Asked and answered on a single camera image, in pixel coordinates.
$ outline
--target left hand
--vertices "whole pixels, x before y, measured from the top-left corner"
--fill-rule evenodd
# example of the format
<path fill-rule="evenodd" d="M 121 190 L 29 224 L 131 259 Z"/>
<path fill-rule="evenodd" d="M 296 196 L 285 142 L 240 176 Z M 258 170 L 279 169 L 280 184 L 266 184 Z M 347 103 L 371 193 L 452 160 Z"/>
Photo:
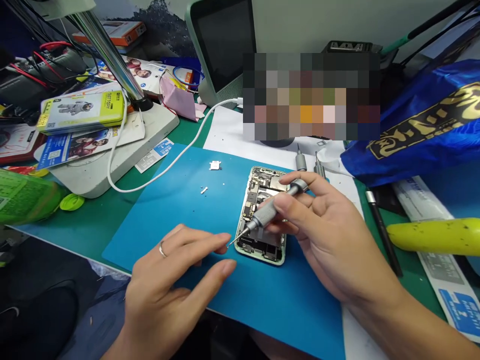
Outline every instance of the left hand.
<path fill-rule="evenodd" d="M 225 254 L 227 233 L 212 234 L 178 225 L 133 266 L 125 296 L 125 323 L 103 359 L 169 359 L 179 349 L 237 263 L 217 262 L 192 290 L 172 289 L 211 252 Z"/>

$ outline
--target pink bag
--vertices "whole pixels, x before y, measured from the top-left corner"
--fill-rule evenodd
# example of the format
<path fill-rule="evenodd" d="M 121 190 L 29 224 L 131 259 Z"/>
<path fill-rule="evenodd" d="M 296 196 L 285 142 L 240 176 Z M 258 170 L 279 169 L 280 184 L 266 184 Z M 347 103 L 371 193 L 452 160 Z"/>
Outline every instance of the pink bag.
<path fill-rule="evenodd" d="M 195 122 L 199 121 L 196 111 L 204 112 L 206 105 L 197 104 L 194 94 L 175 86 L 174 82 L 166 76 L 160 78 L 160 87 L 163 94 L 163 103 L 180 116 Z"/>

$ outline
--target green desk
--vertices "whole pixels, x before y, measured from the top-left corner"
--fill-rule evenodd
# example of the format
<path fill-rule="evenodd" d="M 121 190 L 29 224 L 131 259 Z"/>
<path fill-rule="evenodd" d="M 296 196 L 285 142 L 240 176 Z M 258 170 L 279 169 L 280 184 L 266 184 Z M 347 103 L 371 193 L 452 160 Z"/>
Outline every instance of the green desk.
<path fill-rule="evenodd" d="M 194 146 L 203 147 L 210 131 L 212 117 L 213 116 L 210 116 L 204 120 L 207 121 L 207 123 Z M 168 135 L 168 138 L 174 143 L 187 145 L 195 137 L 199 126 L 200 123 L 181 119 L 180 125 Z M 132 168 L 116 183 L 117 186 L 121 189 L 132 189 L 144 184 L 152 178 L 160 166 L 161 161 L 143 174 L 140 174 L 136 168 Z M 366 224 L 385 255 L 379 233 L 370 212 L 367 199 L 365 198 L 365 186 L 359 181 L 355 182 L 360 194 Z M 17 226 L 16 228 L 19 231 L 84 258 L 128 273 L 127 270 L 103 259 L 102 253 L 139 198 L 141 192 L 140 190 L 123 194 L 109 189 L 99 198 L 87 199 L 85 204 L 76 211 L 66 212 L 59 210 L 47 220 L 36 224 Z M 384 222 L 387 225 L 408 221 L 407 218 L 391 212 L 382 210 L 381 212 Z M 138 232 L 141 237 L 142 229 L 140 227 L 138 228 Z M 400 280 L 403 286 L 427 308 L 446 320 L 417 254 L 399 249 L 396 249 L 396 253 L 403 269 L 404 276 Z"/>

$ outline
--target phone logic board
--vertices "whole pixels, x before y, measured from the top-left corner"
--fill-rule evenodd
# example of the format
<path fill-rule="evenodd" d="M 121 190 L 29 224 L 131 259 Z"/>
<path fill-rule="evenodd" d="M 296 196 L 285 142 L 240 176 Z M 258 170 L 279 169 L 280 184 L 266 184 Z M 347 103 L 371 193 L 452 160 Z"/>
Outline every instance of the phone logic board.
<path fill-rule="evenodd" d="M 266 199 L 289 189 L 288 185 L 280 184 L 284 172 L 253 167 L 248 178 L 245 200 L 238 222 L 236 234 L 241 233 L 245 225 L 252 220 L 258 206 Z M 262 228 L 252 231 L 248 236 L 242 236 L 235 242 L 235 249 L 243 255 L 250 256 L 273 265 L 282 265 L 285 261 L 285 234 L 273 234 Z"/>

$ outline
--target blue plastic bag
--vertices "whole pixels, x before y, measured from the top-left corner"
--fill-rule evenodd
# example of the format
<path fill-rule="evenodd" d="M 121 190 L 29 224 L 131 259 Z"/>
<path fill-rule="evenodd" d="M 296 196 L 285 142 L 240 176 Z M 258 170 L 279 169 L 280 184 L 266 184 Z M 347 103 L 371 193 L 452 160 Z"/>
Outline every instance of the blue plastic bag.
<path fill-rule="evenodd" d="M 345 168 L 374 187 L 480 159 L 480 60 L 423 72 L 380 118 L 380 139 L 353 141 Z"/>

